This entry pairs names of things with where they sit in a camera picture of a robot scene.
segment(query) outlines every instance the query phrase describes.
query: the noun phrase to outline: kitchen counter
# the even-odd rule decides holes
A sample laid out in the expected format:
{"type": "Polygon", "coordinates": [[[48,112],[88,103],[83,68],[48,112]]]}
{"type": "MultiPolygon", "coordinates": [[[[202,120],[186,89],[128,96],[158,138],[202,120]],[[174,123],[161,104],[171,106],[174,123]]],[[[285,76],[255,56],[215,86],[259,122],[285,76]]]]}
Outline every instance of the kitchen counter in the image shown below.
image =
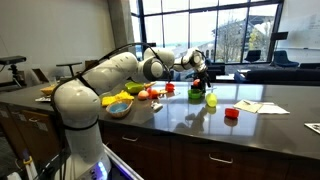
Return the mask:
{"type": "MultiPolygon", "coordinates": [[[[130,113],[123,119],[112,119],[101,108],[99,119],[108,123],[124,124],[159,130],[206,140],[264,149],[311,159],[320,159],[319,134],[306,126],[306,122],[319,122],[320,87],[276,86],[213,83],[207,93],[218,97],[216,108],[206,106],[205,100],[188,99],[189,82],[173,82],[174,93],[158,101],[163,108],[154,112],[151,100],[135,99],[130,113]],[[274,102],[289,111],[287,115],[254,114],[241,111],[238,120],[226,119],[224,109],[248,99],[274,102]]],[[[43,84],[0,95],[0,102],[29,107],[53,113],[49,103],[35,102],[42,96],[43,84]]],[[[157,82],[154,89],[163,89],[165,82],[157,82]]],[[[111,93],[120,92],[123,85],[111,93]]]]}

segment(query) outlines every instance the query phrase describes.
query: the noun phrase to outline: wooden cabinet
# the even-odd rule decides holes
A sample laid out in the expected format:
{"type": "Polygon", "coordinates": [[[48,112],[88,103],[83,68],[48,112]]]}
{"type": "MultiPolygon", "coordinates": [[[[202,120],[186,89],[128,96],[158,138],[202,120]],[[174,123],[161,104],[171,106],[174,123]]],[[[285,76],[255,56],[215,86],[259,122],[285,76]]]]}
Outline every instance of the wooden cabinet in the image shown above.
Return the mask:
{"type": "Polygon", "coordinates": [[[171,179],[170,139],[136,128],[103,127],[103,142],[144,179],[171,179]]]}
{"type": "Polygon", "coordinates": [[[50,116],[47,114],[22,110],[24,124],[18,128],[33,159],[45,163],[59,152],[59,141],[50,116]]]}
{"type": "Polygon", "coordinates": [[[59,140],[49,115],[15,105],[1,106],[1,125],[16,155],[27,149],[35,163],[45,163],[59,152],[59,140]]]}
{"type": "Polygon", "coordinates": [[[22,152],[27,148],[27,145],[5,104],[0,104],[0,126],[12,151],[19,159],[23,159],[22,152]]]}
{"type": "Polygon", "coordinates": [[[285,179],[288,163],[204,140],[172,140],[172,179],[285,179]]]}
{"type": "Polygon", "coordinates": [[[319,180],[320,162],[311,159],[292,158],[288,170],[287,180],[319,180]]]}

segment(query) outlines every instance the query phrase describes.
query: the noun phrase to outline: blue light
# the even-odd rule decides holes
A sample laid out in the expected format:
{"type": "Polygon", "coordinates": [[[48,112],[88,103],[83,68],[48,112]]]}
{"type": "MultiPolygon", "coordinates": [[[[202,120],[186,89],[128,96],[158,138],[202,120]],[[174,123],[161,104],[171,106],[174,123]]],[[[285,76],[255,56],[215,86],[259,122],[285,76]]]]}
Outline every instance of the blue light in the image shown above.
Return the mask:
{"type": "Polygon", "coordinates": [[[99,162],[99,163],[98,163],[98,166],[99,166],[100,168],[103,167],[102,162],[99,162]]]}
{"type": "Polygon", "coordinates": [[[102,167],[102,168],[100,168],[100,171],[101,172],[106,171],[106,168],[102,167]]]}

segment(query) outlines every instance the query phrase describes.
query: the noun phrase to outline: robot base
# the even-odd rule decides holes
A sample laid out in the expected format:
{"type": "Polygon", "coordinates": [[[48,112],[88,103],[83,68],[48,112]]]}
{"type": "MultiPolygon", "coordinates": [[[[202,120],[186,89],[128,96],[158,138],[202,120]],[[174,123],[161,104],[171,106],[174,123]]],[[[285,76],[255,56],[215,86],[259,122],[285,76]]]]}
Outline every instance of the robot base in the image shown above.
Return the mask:
{"type": "MultiPolygon", "coordinates": [[[[85,163],[77,155],[71,155],[66,161],[65,180],[106,180],[111,170],[111,163],[106,153],[100,158],[100,161],[94,163],[85,163]]],[[[60,180],[60,170],[55,174],[55,180],[60,180]]]]}

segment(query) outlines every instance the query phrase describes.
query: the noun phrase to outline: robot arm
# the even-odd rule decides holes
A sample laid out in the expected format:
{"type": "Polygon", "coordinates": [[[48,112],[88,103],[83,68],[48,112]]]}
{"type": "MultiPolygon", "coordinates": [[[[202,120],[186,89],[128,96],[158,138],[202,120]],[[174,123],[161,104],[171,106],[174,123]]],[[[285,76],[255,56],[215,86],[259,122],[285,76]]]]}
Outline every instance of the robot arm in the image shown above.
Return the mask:
{"type": "Polygon", "coordinates": [[[66,165],[67,179],[80,179],[88,170],[101,164],[107,172],[111,169],[97,124],[101,110],[98,95],[128,78],[136,82],[155,81],[172,68],[177,71],[193,68],[199,75],[206,74],[202,54],[197,49],[188,50],[186,56],[174,61],[172,51],[149,48],[143,61],[138,62],[132,53],[124,52],[86,69],[54,89],[52,107],[63,121],[71,150],[66,165]]]}
{"type": "Polygon", "coordinates": [[[188,49],[185,56],[174,61],[172,68],[178,72],[193,69],[193,78],[200,80],[200,89],[205,92],[205,84],[207,84],[208,87],[211,87],[210,77],[207,74],[208,67],[205,64],[204,55],[198,48],[188,49]]]}

